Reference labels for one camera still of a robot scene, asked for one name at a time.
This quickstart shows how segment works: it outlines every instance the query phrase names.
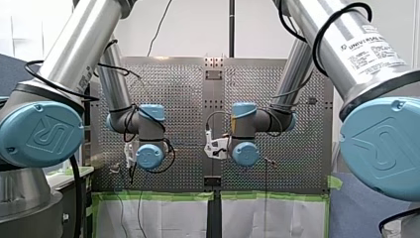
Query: black cable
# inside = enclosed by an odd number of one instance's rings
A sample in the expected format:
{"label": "black cable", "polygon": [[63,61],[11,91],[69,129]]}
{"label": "black cable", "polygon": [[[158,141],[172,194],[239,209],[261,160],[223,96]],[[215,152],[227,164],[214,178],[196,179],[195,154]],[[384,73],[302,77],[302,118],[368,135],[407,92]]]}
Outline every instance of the black cable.
{"label": "black cable", "polygon": [[352,11],[357,11],[357,10],[355,10],[355,8],[364,8],[367,11],[367,20],[371,22],[372,17],[373,17],[373,13],[372,13],[372,10],[371,10],[371,8],[368,4],[362,3],[362,2],[351,3],[351,4],[347,5],[345,8],[343,8],[342,10],[337,11],[334,14],[332,14],[330,16],[330,18],[327,20],[327,22],[325,22],[325,24],[318,31],[318,33],[315,37],[314,45],[312,46],[312,58],[313,58],[313,61],[315,63],[315,66],[318,68],[318,70],[326,76],[328,76],[328,73],[321,66],[321,63],[318,60],[318,52],[319,52],[319,47],[321,45],[321,41],[324,38],[324,35],[327,32],[327,30],[330,28],[330,26],[332,24],[334,24],[334,22],[337,19],[339,19],[345,13],[352,12]]}
{"label": "black cable", "polygon": [[133,185],[134,182],[134,175],[136,172],[137,163],[134,163],[132,167],[129,167],[129,177],[130,177],[130,184]]}
{"label": "black cable", "polygon": [[161,17],[160,22],[158,23],[158,26],[157,26],[157,31],[156,31],[156,33],[155,33],[154,38],[153,38],[153,39],[152,39],[152,41],[151,41],[151,45],[149,46],[148,57],[151,55],[152,48],[154,47],[154,42],[155,42],[155,40],[156,40],[156,39],[157,39],[157,37],[158,37],[158,33],[159,33],[159,31],[160,31],[161,24],[163,23],[164,17],[166,16],[167,10],[169,9],[169,6],[170,6],[170,4],[171,4],[171,3],[172,3],[172,0],[169,0],[169,2],[168,2],[168,3],[167,3],[167,5],[166,5],[166,9],[164,9],[163,16]]}
{"label": "black cable", "polygon": [[167,144],[167,147],[169,149],[169,152],[172,152],[172,160],[170,161],[170,164],[166,168],[164,168],[164,169],[162,169],[160,171],[149,171],[149,170],[145,170],[147,173],[154,174],[154,175],[163,174],[163,173],[165,173],[167,170],[169,170],[173,166],[173,164],[174,164],[174,162],[176,160],[175,149],[170,144],[170,141],[167,138],[164,138],[163,140]]}
{"label": "black cable", "polygon": [[104,50],[104,53],[112,46],[112,45],[114,45],[114,44],[117,44],[118,43],[118,40],[117,39],[114,39],[114,40],[112,40],[111,42],[109,42],[107,45],[106,45],[106,47],[105,47],[105,50]]}
{"label": "black cable", "polygon": [[302,41],[302,42],[306,42],[306,39],[305,39],[304,37],[302,37],[302,36],[300,36],[299,34],[297,34],[297,32],[293,32],[293,30],[292,30],[292,29],[290,29],[290,27],[289,27],[289,26],[287,26],[286,21],[284,21],[284,16],[283,16],[283,3],[282,3],[282,2],[283,2],[283,1],[282,1],[282,0],[280,0],[280,4],[279,4],[279,6],[278,6],[278,15],[279,15],[279,18],[280,18],[281,25],[283,25],[284,29],[285,29],[288,33],[290,33],[293,37],[295,37],[295,38],[299,39],[299,40],[300,40],[300,41]]}
{"label": "black cable", "polygon": [[143,110],[141,107],[138,107],[139,111],[141,111],[143,114],[147,115],[150,119],[152,119],[154,122],[158,123],[161,127],[161,129],[163,130],[163,132],[166,132],[166,128],[163,126],[163,124],[161,124],[160,121],[158,121],[155,117],[151,116],[151,114],[149,114],[147,111]]}
{"label": "black cable", "polygon": [[303,87],[305,87],[306,84],[308,84],[308,82],[311,80],[312,74],[313,74],[313,71],[311,72],[311,74],[309,74],[308,78],[304,82],[302,82],[296,89],[291,90],[289,92],[285,92],[285,93],[276,95],[276,96],[273,96],[272,98],[279,98],[279,97],[287,96],[287,95],[290,95],[292,93],[298,92],[300,89],[302,89]]}
{"label": "black cable", "polygon": [[66,92],[68,94],[75,95],[75,96],[78,96],[78,97],[87,99],[87,101],[99,101],[99,98],[97,98],[97,97],[92,97],[92,96],[89,96],[89,95],[85,95],[85,94],[81,94],[81,93],[77,93],[77,92],[71,91],[71,90],[69,90],[69,89],[67,89],[65,87],[59,86],[59,85],[57,85],[57,84],[55,84],[55,83],[47,80],[46,78],[40,76],[39,74],[35,73],[30,68],[30,66],[31,65],[34,65],[34,64],[37,64],[37,63],[44,63],[44,61],[43,60],[33,60],[33,61],[29,61],[29,62],[25,63],[25,71],[28,74],[30,74],[31,76],[33,76],[33,77],[39,79],[40,81],[42,81],[43,83],[45,83],[47,86],[50,86],[50,87],[52,87],[52,88],[54,88],[56,90],[63,91],[63,92]]}
{"label": "black cable", "polygon": [[114,188],[114,193],[117,195],[117,198],[120,200],[120,203],[121,203],[121,216],[120,216],[120,223],[121,223],[121,226],[123,227],[124,234],[126,235],[126,238],[128,238],[128,237],[129,237],[129,234],[127,233],[127,228],[126,228],[126,226],[124,225],[124,221],[123,221],[123,218],[124,218],[124,202],[123,202],[123,200],[121,199],[120,195],[119,195],[119,194],[117,193],[117,191],[115,190],[115,188]]}
{"label": "black cable", "polygon": [[140,191],[139,203],[137,205],[137,222],[139,223],[139,228],[142,231],[144,238],[148,238],[146,236],[145,229],[143,229],[142,222],[140,222],[140,203],[142,201],[142,195],[143,195],[143,190]]}
{"label": "black cable", "polygon": [[126,118],[124,119],[124,133],[123,133],[123,139],[125,143],[129,143],[132,142],[135,138],[136,135],[133,135],[132,138],[127,139],[127,134],[130,133],[129,128],[130,128],[130,124],[133,120],[134,114],[137,112],[138,110],[138,106],[136,104],[132,104],[133,106],[133,110],[130,113],[130,115],[126,115]]}
{"label": "black cable", "polygon": [[379,231],[382,232],[383,227],[385,226],[386,223],[389,223],[391,221],[394,220],[398,220],[400,218],[404,218],[410,215],[414,215],[414,214],[420,214],[420,207],[416,208],[416,209],[412,209],[412,210],[408,210],[408,211],[404,211],[401,213],[398,213],[396,215],[390,216],[384,220],[382,220],[381,222],[379,222]]}
{"label": "black cable", "polygon": [[291,28],[293,28],[293,31],[297,34],[297,29],[294,26],[294,23],[291,21],[291,18],[289,16],[287,16],[287,20],[290,23]]}
{"label": "black cable", "polygon": [[82,221],[82,203],[83,203],[83,195],[82,195],[82,188],[81,188],[81,178],[80,172],[78,169],[78,164],[76,157],[73,155],[70,157],[71,167],[73,169],[73,176],[74,176],[74,186],[76,190],[76,215],[74,221],[74,238],[79,238],[80,230],[81,230],[81,221]]}

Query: metal pole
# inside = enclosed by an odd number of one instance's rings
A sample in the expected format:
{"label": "metal pole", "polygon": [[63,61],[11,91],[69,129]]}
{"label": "metal pole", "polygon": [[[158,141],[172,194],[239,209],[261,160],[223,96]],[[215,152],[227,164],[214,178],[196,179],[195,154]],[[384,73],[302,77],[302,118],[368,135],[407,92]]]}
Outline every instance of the metal pole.
{"label": "metal pole", "polygon": [[[101,63],[121,66],[118,46],[109,47],[102,56]],[[129,90],[126,78],[121,71],[104,66],[98,66],[99,79],[102,90],[110,111],[128,108],[131,106]]]}
{"label": "metal pole", "polygon": [[[285,7],[313,46],[319,30],[347,0],[285,0]],[[318,60],[344,99],[344,120],[357,106],[420,80],[359,11],[343,14],[321,40]]]}
{"label": "metal pole", "polygon": [[40,75],[83,93],[121,17],[115,0],[82,0],[65,25]]}
{"label": "metal pole", "polygon": [[313,68],[311,48],[308,44],[295,40],[271,107],[286,112],[292,111],[293,105],[299,101],[301,90],[298,88],[308,79]]}
{"label": "metal pole", "polygon": [[235,1],[229,0],[229,58],[235,57]]}

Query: universal robots logo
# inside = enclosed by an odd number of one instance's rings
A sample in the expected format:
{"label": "universal robots logo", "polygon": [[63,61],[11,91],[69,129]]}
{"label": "universal robots logo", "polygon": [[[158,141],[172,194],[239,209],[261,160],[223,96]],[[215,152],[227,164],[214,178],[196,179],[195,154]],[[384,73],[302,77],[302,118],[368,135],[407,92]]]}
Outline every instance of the universal robots logo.
{"label": "universal robots logo", "polygon": [[45,115],[38,122],[27,145],[52,154],[61,154],[74,127]]}

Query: pegboard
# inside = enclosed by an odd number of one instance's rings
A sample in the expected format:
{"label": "pegboard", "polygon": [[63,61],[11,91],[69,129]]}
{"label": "pegboard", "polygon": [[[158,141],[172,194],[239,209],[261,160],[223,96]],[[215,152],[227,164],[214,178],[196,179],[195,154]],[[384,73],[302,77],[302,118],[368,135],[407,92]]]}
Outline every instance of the pegboard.
{"label": "pegboard", "polygon": [[[223,162],[219,170],[213,169],[214,163],[208,163],[210,159],[203,153],[204,121],[211,110],[204,101],[209,99],[208,95],[214,95],[213,99],[223,102],[227,112],[237,101],[254,101],[260,107],[267,107],[270,96],[275,93],[285,60],[225,59],[219,66],[223,81],[215,84],[206,80],[209,65],[206,65],[205,59],[127,58],[124,62],[128,69],[142,77],[142,80],[131,75],[127,77],[132,102],[164,106],[165,135],[176,149],[176,162],[162,175],[147,175],[137,169],[133,184],[129,184],[122,135],[106,128],[108,107],[100,84],[92,83],[93,93],[96,91],[101,98],[92,108],[95,190],[202,191],[204,176],[209,176],[207,172],[210,171],[218,171],[216,174],[222,177],[221,188],[224,190],[267,188],[322,193],[327,189],[331,158],[332,86],[319,73],[315,73],[302,92],[301,104],[297,107],[296,128],[276,139],[257,135],[262,155],[275,161],[276,168],[267,166],[265,175],[263,161],[246,170],[233,161]],[[317,103],[307,104],[309,97],[316,98]],[[216,119],[212,124],[217,127],[215,131],[226,131],[229,118]],[[162,166],[165,167],[169,161],[169,158],[165,159]],[[110,175],[110,167],[119,163],[121,172]]]}
{"label": "pegboard", "polygon": [[[225,102],[253,101],[269,106],[281,77],[285,60],[227,59]],[[257,133],[262,157],[254,167],[244,169],[232,160],[222,164],[224,190],[275,190],[325,193],[331,162],[332,85],[319,72],[302,89],[296,108],[297,123],[277,138]]]}

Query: blue end cap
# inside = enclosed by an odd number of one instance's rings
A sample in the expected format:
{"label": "blue end cap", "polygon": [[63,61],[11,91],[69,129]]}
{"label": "blue end cap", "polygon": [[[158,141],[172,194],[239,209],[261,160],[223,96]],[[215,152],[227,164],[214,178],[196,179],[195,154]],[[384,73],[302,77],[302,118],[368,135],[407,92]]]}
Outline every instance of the blue end cap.
{"label": "blue end cap", "polygon": [[289,125],[289,127],[287,127],[287,129],[284,131],[284,132],[289,132],[289,131],[291,131],[291,130],[293,130],[294,129],[294,127],[296,126],[296,112],[293,112],[292,114],[291,114],[291,122],[290,122],[290,125]]}
{"label": "blue end cap", "polygon": [[260,151],[254,143],[243,142],[235,147],[232,157],[238,165],[251,167],[259,160]]}
{"label": "blue end cap", "polygon": [[[164,121],[164,107],[162,105],[143,104],[143,105],[140,105],[140,108],[142,108],[145,112],[153,116],[158,121],[160,122]],[[142,111],[140,112],[140,115],[142,115],[143,117],[149,118],[149,116],[144,114]]]}
{"label": "blue end cap", "polygon": [[111,115],[110,114],[108,114],[108,116],[106,117],[105,125],[106,125],[106,127],[108,127],[108,129],[115,132],[115,129],[114,129],[114,127],[112,127],[112,124],[111,124]]}
{"label": "blue end cap", "polygon": [[18,167],[55,166],[73,155],[83,141],[78,114],[59,102],[27,104],[0,123],[0,155]]}
{"label": "blue end cap", "polygon": [[257,112],[257,105],[254,102],[237,102],[232,107],[232,117],[241,118]]}
{"label": "blue end cap", "polygon": [[160,166],[163,160],[161,149],[152,144],[146,144],[139,148],[136,153],[137,164],[146,170],[152,170]]}
{"label": "blue end cap", "polygon": [[420,200],[420,100],[385,97],[346,118],[341,151],[349,169],[387,196]]}

